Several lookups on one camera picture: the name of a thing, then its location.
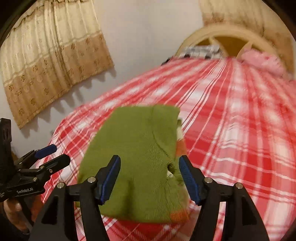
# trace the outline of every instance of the wooden headboard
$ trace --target wooden headboard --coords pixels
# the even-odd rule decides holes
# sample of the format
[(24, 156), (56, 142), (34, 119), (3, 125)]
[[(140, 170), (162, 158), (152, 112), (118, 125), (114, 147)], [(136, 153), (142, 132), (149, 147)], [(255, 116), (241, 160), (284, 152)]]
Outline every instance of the wooden headboard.
[(185, 39), (176, 56), (179, 56), (185, 47), (196, 45), (219, 45), (223, 57), (239, 58), (245, 48), (254, 48), (278, 56), (276, 49), (263, 37), (242, 26), (229, 23), (214, 23), (195, 31)]

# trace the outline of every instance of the metal screw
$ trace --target metal screw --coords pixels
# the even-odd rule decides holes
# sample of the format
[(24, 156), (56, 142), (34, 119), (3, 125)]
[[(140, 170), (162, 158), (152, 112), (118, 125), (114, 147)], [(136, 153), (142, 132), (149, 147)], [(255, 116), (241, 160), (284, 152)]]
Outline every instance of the metal screw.
[(235, 186), (238, 189), (242, 189), (244, 187), (241, 183), (237, 183), (237, 184), (235, 184)]
[(210, 178), (210, 177), (206, 177), (206, 178), (205, 178), (205, 182), (206, 182), (206, 183), (212, 183), (212, 182), (213, 182), (213, 179)]
[(57, 188), (59, 188), (59, 189), (63, 188), (64, 186), (65, 186), (64, 183), (58, 183), (58, 184), (57, 184)]
[(89, 177), (89, 178), (87, 179), (87, 181), (88, 181), (89, 183), (94, 183), (94, 182), (96, 181), (96, 178), (95, 178), (95, 177)]

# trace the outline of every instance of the bed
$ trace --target bed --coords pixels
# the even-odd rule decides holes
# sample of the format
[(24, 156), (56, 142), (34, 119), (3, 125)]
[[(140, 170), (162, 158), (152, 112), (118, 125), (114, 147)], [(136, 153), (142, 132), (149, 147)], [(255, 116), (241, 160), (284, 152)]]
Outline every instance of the bed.
[[(89, 143), (112, 111), (123, 105), (162, 103), (180, 107), (188, 157), (219, 183), (241, 182), (266, 226), (280, 240), (296, 217), (296, 91), (285, 79), (241, 63), (245, 47), (276, 54), (266, 40), (239, 26), (214, 24), (197, 30), (180, 46), (218, 44), (227, 58), (174, 58), (84, 104), (57, 127), (51, 144), (71, 164), (52, 175), (45, 202), (59, 182), (76, 184)], [(190, 203), (185, 223), (135, 223), (103, 217), (111, 241), (189, 240), (200, 208)], [(220, 240), (225, 205), (220, 205), (214, 240)], [(75, 208), (78, 239), (85, 240)]]

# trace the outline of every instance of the floral curtain pattern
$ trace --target floral curtain pattern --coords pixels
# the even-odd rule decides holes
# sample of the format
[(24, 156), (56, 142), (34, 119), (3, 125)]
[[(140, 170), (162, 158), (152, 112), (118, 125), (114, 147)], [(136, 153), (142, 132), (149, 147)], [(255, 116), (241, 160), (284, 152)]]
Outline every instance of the floral curtain pattern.
[(278, 51), (288, 71), (294, 73), (291, 34), (280, 17), (262, 0), (199, 0), (205, 25), (243, 25), (267, 39)]
[(73, 85), (113, 66), (92, 0), (38, 0), (0, 49), (2, 81), (19, 128)]

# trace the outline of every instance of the pillow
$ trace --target pillow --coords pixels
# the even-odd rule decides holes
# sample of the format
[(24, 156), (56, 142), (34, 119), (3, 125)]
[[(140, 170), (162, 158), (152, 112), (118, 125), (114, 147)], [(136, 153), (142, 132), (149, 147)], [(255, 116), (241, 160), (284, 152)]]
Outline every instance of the pillow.
[(219, 45), (191, 46), (185, 47), (178, 57), (219, 59), (222, 58), (222, 51)]
[(241, 60), (258, 69), (268, 71), (275, 76), (291, 79), (281, 60), (273, 54), (250, 49), (242, 54)]

